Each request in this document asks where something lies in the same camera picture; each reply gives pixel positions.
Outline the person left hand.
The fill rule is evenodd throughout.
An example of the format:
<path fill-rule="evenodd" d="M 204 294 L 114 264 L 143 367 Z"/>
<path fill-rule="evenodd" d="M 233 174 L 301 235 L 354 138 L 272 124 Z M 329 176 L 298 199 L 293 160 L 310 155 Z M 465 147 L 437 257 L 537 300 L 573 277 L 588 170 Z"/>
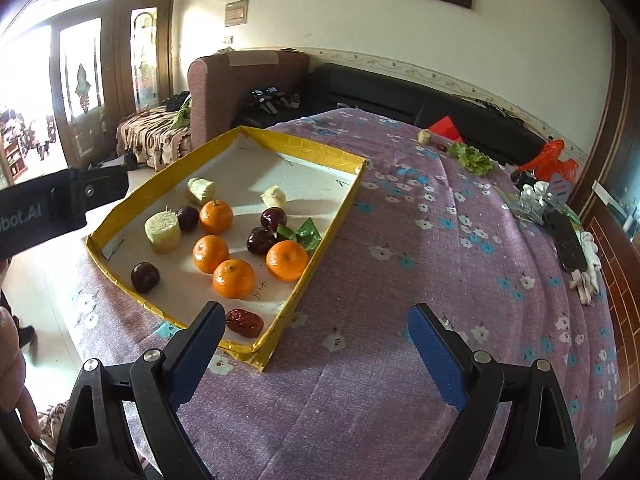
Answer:
<path fill-rule="evenodd" d="M 34 401 L 25 387 L 26 364 L 18 345 L 18 333 L 13 318 L 4 307 L 1 311 L 0 404 L 3 413 L 18 411 L 26 434 L 41 439 L 38 414 Z"/>

